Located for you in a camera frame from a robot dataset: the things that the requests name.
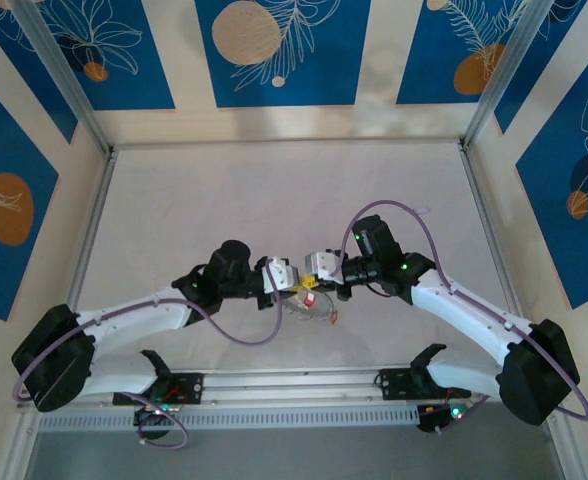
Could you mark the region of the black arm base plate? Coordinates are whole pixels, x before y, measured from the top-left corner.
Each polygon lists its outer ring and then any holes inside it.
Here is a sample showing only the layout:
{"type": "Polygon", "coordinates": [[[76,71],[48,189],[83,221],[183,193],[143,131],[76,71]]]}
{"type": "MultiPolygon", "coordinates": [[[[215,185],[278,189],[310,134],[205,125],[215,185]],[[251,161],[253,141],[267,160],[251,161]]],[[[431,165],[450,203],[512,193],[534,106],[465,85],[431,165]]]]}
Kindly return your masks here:
{"type": "Polygon", "coordinates": [[[120,386],[112,396],[115,406],[134,405],[135,401],[126,396],[133,393],[142,396],[144,402],[165,406],[199,405],[203,394],[202,373],[173,373],[147,375],[132,385],[120,386]]]}
{"type": "Polygon", "coordinates": [[[426,369],[388,368],[381,369],[374,379],[384,400],[449,400],[469,399],[469,390],[441,387],[426,369]]]}

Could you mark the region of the aluminium frame post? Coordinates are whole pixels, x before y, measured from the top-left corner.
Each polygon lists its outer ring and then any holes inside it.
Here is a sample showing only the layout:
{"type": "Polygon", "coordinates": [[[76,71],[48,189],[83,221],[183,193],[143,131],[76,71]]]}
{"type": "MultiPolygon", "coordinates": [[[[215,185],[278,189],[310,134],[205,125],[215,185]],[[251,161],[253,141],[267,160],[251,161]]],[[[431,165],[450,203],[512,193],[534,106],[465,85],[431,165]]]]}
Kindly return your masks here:
{"type": "Polygon", "coordinates": [[[550,13],[553,3],[554,0],[528,0],[523,15],[516,23],[503,54],[480,96],[471,120],[464,134],[460,137],[460,147],[463,153],[468,153],[471,150],[493,116],[494,110],[528,52],[540,26],[550,13]]]}
{"type": "Polygon", "coordinates": [[[107,140],[94,109],[54,36],[31,0],[7,0],[12,13],[34,48],[49,76],[98,151],[107,159],[112,145],[107,140]]]}
{"type": "Polygon", "coordinates": [[[40,419],[41,414],[32,408],[18,409],[11,417],[0,461],[0,480],[25,480],[40,419]]]}
{"type": "Polygon", "coordinates": [[[580,474],[575,473],[574,443],[564,416],[552,413],[544,423],[544,431],[550,443],[559,479],[580,480],[580,474]]]}

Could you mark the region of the aluminium table side rail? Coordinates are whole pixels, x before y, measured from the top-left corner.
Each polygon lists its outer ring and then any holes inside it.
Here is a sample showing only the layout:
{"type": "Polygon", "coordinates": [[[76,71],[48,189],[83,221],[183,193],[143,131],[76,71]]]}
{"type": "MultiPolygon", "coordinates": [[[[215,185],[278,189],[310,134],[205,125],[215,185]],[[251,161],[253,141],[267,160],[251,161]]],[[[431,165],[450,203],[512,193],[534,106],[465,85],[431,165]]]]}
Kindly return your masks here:
{"type": "Polygon", "coordinates": [[[117,150],[115,148],[111,148],[100,176],[98,188],[92,203],[92,208],[84,231],[80,252],[75,264],[70,288],[66,298],[67,304],[71,307],[72,310],[77,307],[82,293],[83,283],[107,200],[107,195],[111,185],[117,158],[117,150]]]}
{"type": "Polygon", "coordinates": [[[483,226],[483,230],[489,245],[491,256],[497,271],[501,288],[507,303],[508,311],[512,314],[522,316],[523,309],[520,304],[515,285],[512,281],[510,273],[505,262],[505,257],[502,251],[502,245],[498,236],[498,228],[496,222],[491,215],[490,203],[485,195],[481,177],[474,162],[464,148],[462,142],[458,143],[460,157],[463,168],[474,198],[474,202],[483,226]]]}

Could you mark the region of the aluminium mounting rail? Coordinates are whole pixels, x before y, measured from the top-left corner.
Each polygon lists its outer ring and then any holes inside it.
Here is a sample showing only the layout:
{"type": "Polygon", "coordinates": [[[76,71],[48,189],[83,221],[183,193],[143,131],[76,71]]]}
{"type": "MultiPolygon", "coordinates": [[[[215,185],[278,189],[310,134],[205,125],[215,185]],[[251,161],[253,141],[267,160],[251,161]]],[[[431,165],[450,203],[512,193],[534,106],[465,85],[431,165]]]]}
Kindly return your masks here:
{"type": "MultiPolygon", "coordinates": [[[[451,361],[434,361],[427,366],[396,366],[391,368],[426,369],[441,387],[469,390],[474,395],[499,399],[505,392],[499,386],[503,377],[497,369],[472,367],[451,361]]],[[[295,400],[358,400],[372,397],[383,399],[381,390],[374,384],[380,371],[357,369],[344,371],[260,371],[254,373],[214,372],[202,373],[203,394],[201,403],[261,402],[295,400]]],[[[47,378],[33,372],[19,389],[25,391],[40,412],[53,412],[74,401],[90,396],[113,396],[120,386],[127,387],[143,380],[147,375],[173,373],[201,373],[172,371],[167,367],[154,367],[147,360],[141,366],[130,363],[99,367],[94,372],[87,368],[67,367],[59,375],[47,378]]],[[[384,400],[384,401],[438,401],[438,400],[384,400]]]]}

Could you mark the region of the black controller board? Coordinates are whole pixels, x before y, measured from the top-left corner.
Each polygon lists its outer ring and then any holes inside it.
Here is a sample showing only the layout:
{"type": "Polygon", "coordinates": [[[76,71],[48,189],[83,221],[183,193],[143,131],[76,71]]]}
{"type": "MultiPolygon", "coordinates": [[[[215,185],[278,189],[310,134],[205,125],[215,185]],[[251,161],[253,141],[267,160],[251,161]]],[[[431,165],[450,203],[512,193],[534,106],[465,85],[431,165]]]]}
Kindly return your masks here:
{"type": "Polygon", "coordinates": [[[133,425],[142,444],[154,443],[168,435],[170,424],[165,409],[147,405],[134,413],[133,425]]]}
{"type": "Polygon", "coordinates": [[[417,407],[419,424],[417,428],[425,433],[447,431],[460,421],[472,408],[471,402],[454,402],[417,407]]]}

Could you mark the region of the aluminium table back rail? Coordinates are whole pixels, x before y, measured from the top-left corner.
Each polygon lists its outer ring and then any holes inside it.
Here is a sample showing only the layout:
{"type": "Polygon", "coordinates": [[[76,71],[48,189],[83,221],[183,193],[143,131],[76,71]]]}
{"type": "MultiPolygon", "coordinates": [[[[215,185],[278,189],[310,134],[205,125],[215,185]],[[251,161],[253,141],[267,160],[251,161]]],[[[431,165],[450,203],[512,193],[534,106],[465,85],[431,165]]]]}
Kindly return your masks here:
{"type": "Polygon", "coordinates": [[[143,151],[143,150],[178,150],[192,147],[222,147],[222,146],[259,146],[259,145],[348,145],[348,144],[399,144],[399,145],[460,145],[458,137],[354,137],[354,138],[287,138],[264,140],[231,140],[231,141],[193,141],[193,142],[165,142],[165,143],[121,143],[113,145],[114,151],[143,151]]]}

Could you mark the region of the keyring with silver keys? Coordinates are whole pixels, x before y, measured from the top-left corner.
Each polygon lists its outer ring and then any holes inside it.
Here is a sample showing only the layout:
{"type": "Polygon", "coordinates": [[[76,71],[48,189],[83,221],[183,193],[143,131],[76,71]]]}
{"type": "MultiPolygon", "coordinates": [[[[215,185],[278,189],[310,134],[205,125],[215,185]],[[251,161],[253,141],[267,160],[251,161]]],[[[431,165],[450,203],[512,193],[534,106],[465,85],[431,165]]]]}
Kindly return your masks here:
{"type": "Polygon", "coordinates": [[[330,315],[336,311],[331,297],[326,293],[302,290],[284,302],[284,309],[291,315],[302,321],[329,322],[330,315]],[[313,293],[316,297],[315,304],[306,308],[303,305],[303,298],[307,293],[313,293]]]}

